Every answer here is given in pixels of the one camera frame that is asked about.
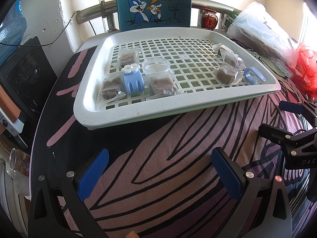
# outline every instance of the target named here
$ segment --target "metal railing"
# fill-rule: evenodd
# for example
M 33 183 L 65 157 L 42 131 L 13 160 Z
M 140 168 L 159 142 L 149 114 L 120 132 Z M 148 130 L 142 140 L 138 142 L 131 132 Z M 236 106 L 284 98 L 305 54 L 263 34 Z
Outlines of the metal railing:
M 217 11 L 221 14 L 232 12 L 235 9 L 233 7 L 209 0 L 192 0 L 191 7 L 196 9 L 207 8 Z M 78 11 L 76 13 L 76 20 L 78 24 L 82 24 L 99 17 L 107 18 L 109 30 L 111 31 L 116 29 L 113 14 L 117 11 L 117 0 L 112 0 L 109 2 L 101 1 L 100 4 Z

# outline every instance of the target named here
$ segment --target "white plastic bag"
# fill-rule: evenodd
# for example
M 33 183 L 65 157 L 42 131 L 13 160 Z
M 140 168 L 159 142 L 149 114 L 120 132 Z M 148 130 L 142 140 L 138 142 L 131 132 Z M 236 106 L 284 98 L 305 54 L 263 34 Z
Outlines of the white plastic bag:
M 251 3 L 242 11 L 227 33 L 261 55 L 280 59 L 291 68 L 297 64 L 298 53 L 289 35 L 258 2 Z

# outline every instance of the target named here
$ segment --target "cartoon rabbit illustration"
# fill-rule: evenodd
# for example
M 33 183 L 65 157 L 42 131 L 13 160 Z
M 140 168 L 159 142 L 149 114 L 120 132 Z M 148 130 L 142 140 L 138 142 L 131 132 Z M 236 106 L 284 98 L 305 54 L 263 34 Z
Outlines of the cartoon rabbit illustration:
M 148 16 L 143 13 L 144 8 L 146 7 L 146 2 L 141 2 L 140 0 L 128 0 L 129 5 L 130 5 L 130 12 L 136 13 L 134 23 L 139 24 L 143 22 L 154 22 L 157 17 L 160 19 L 161 18 L 161 11 L 160 7 L 162 6 L 161 4 L 159 5 L 151 5 L 147 9 L 151 10 L 152 16 L 149 19 Z

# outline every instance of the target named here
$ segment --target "plastic bag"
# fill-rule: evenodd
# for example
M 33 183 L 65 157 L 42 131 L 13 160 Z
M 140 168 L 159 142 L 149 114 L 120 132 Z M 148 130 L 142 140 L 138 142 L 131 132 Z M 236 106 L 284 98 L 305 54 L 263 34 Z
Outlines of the plastic bag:
M 279 59 L 272 59 L 272 62 L 278 67 L 281 72 L 285 74 L 286 77 L 292 79 L 293 78 L 293 73 L 286 67 L 284 63 L 282 63 L 281 60 Z
M 222 61 L 231 65 L 233 68 L 238 70 L 245 69 L 245 65 L 243 60 L 239 57 L 239 55 L 234 54 L 233 52 L 228 52 L 226 50 L 221 49 L 221 57 Z
M 115 67 L 120 67 L 123 68 L 124 66 L 128 64 L 139 64 L 140 59 L 139 56 L 141 54 L 141 49 L 140 48 L 128 48 L 128 49 L 121 49 L 119 50 L 119 59 L 116 63 L 113 65 Z
M 226 46 L 223 45 L 223 44 L 216 44 L 216 45 L 213 45 L 211 48 L 214 49 L 214 51 L 216 52 L 216 54 L 217 54 L 217 55 L 220 55 L 220 56 L 221 56 L 221 50 L 226 50 L 226 51 L 228 51 L 228 52 L 233 53 L 233 51 L 232 51 L 230 48 L 226 47 Z
M 215 70 L 215 75 L 225 85 L 236 85 L 243 77 L 243 71 L 232 67 L 223 62 L 223 64 Z
M 317 99 L 317 52 L 306 47 L 305 43 L 298 46 L 297 52 L 296 68 L 289 68 L 293 73 L 292 81 L 303 94 Z
M 97 111 L 105 110 L 108 103 L 120 100 L 126 95 L 123 72 L 107 74 L 101 80 L 102 83 L 96 102 Z
M 145 75 L 143 77 L 144 84 L 149 88 L 150 93 L 150 97 L 146 100 L 179 95 L 180 92 L 173 79 L 174 76 L 170 74 Z
M 227 34 L 268 58 L 280 59 L 295 68 L 298 53 L 289 35 L 258 3 L 251 3 L 232 22 Z

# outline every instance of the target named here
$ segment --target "blue book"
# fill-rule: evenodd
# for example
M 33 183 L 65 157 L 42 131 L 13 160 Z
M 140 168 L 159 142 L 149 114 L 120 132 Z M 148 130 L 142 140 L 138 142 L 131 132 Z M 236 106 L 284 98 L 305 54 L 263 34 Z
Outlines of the blue book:
M 117 0 L 120 31 L 190 27 L 191 0 Z

